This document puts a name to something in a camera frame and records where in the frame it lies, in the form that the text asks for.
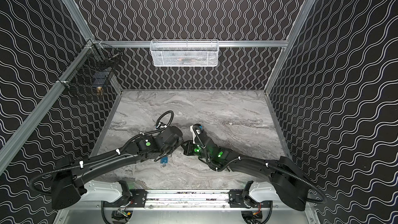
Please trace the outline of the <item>blue padlock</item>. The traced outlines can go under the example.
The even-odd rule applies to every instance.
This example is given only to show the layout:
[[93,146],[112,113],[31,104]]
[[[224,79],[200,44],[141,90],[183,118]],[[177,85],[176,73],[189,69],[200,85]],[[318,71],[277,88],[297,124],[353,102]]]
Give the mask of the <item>blue padlock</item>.
[[168,157],[161,158],[160,163],[161,163],[162,165],[167,164],[167,163],[168,163],[168,160],[169,160]]

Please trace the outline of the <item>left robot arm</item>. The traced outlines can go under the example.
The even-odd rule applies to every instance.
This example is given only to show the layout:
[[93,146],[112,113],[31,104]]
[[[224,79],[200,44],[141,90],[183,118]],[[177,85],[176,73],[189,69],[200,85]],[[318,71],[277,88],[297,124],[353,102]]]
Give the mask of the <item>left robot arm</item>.
[[138,134],[122,147],[91,158],[62,158],[53,170],[31,178],[29,188],[40,195],[49,196],[53,209],[64,209],[76,204],[88,193],[85,184],[89,181],[131,164],[158,161],[173,153],[182,142],[183,133],[176,126]]

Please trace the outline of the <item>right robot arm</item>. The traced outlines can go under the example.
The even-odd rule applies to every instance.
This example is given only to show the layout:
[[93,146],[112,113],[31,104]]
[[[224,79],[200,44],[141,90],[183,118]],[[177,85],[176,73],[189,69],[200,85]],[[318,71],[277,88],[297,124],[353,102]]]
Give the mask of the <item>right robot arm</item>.
[[184,155],[197,156],[215,172],[230,170],[263,179],[288,207],[304,211],[306,203],[326,204],[326,195],[312,184],[288,157],[266,160],[218,146],[204,131],[193,131],[193,140],[181,144]]

